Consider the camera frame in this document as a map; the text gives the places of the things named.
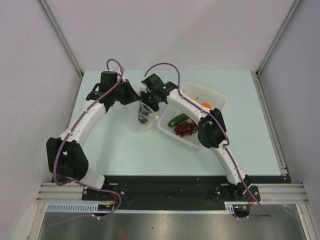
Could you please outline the orange fake fruit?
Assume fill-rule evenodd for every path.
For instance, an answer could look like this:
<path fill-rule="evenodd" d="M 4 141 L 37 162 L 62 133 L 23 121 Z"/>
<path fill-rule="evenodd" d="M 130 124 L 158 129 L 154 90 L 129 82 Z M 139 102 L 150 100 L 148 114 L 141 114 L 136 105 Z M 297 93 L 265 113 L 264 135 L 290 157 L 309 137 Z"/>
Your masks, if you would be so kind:
<path fill-rule="evenodd" d="M 208 103 L 202 103 L 201 104 L 203 107 L 206 107 L 206 108 L 208 108 L 208 109 L 212 109 L 212 107 L 211 107 L 211 105 L 210 104 L 208 104 Z"/>

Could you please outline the clear zip top bag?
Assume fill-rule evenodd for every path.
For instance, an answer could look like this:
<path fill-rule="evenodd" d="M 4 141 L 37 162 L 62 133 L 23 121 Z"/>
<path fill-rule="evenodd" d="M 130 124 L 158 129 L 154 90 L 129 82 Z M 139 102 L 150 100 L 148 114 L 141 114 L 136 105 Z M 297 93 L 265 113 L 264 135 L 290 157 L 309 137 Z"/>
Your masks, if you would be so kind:
<path fill-rule="evenodd" d="M 124 112 L 128 128 L 134 133 L 142 133 L 153 127 L 159 119 L 159 113 L 154 112 L 141 101 L 136 101 L 125 106 Z M 144 116 L 148 119 L 146 124 L 138 121 L 138 116 Z"/>

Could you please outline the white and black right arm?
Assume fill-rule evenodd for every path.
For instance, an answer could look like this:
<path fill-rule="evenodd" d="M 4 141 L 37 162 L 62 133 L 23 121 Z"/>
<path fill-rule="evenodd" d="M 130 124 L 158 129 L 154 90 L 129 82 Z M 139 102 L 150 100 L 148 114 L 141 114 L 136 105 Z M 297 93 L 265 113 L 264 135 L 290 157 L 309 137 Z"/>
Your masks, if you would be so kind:
<path fill-rule="evenodd" d="M 230 140 L 227 136 L 226 125 L 222 112 L 218 108 L 209 109 L 188 97 L 179 84 L 169 81 L 164 83 L 156 74 L 144 76 L 142 83 L 146 90 L 141 92 L 142 102 L 155 111 L 159 103 L 174 107 L 197 126 L 197 138 L 203 147 L 210 149 L 217 157 L 225 171 L 226 179 L 232 187 L 231 196 L 242 201 L 251 193 L 252 181 L 242 170 L 230 150 Z"/>

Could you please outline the dark round fake fruit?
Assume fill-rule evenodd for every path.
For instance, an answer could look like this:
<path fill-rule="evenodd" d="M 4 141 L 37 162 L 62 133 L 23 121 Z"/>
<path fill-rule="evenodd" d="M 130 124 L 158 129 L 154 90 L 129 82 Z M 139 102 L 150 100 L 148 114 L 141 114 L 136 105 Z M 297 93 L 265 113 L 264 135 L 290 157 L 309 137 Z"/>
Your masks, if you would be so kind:
<path fill-rule="evenodd" d="M 144 116 L 138 116 L 138 121 L 141 123 L 141 124 L 146 124 L 149 120 L 144 117 Z"/>

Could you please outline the green fake vegetable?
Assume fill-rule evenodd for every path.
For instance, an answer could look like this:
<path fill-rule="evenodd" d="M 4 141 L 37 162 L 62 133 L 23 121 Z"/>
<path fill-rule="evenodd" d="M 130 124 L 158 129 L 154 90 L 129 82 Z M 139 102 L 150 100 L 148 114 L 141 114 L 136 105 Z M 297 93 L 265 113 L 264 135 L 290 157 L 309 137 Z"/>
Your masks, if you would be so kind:
<path fill-rule="evenodd" d="M 167 125 L 169 128 L 172 128 L 172 127 L 178 125 L 179 123 L 184 122 L 188 119 L 189 119 L 189 117 L 185 113 L 181 113 L 181 114 L 177 115 L 176 117 L 174 117 L 173 119 L 171 119 Z"/>

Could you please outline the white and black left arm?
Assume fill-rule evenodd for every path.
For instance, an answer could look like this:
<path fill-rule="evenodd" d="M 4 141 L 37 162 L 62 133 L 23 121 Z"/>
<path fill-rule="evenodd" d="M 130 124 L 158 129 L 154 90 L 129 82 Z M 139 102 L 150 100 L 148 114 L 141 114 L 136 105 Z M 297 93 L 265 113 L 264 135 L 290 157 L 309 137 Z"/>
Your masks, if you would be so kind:
<path fill-rule="evenodd" d="M 49 171 L 58 186 L 62 185 L 58 178 L 63 177 L 93 188 L 93 194 L 100 200 L 110 196 L 111 188 L 104 184 L 104 175 L 90 167 L 83 146 L 96 124 L 116 102 L 128 105 L 140 99 L 122 74 L 111 70 L 101 73 L 100 82 L 86 96 L 77 119 L 59 137 L 51 137 L 46 142 Z"/>

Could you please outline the dark purple fake grapes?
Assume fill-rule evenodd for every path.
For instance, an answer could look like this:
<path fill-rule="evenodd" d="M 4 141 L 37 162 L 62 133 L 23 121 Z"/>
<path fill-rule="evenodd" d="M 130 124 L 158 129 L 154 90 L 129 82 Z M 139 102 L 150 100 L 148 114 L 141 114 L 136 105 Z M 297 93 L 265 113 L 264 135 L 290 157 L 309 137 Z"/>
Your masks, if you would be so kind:
<path fill-rule="evenodd" d="M 178 123 L 173 130 L 177 136 L 180 136 L 180 137 L 184 137 L 187 135 L 191 136 L 198 131 L 198 126 L 193 121 L 192 122 L 183 121 Z"/>

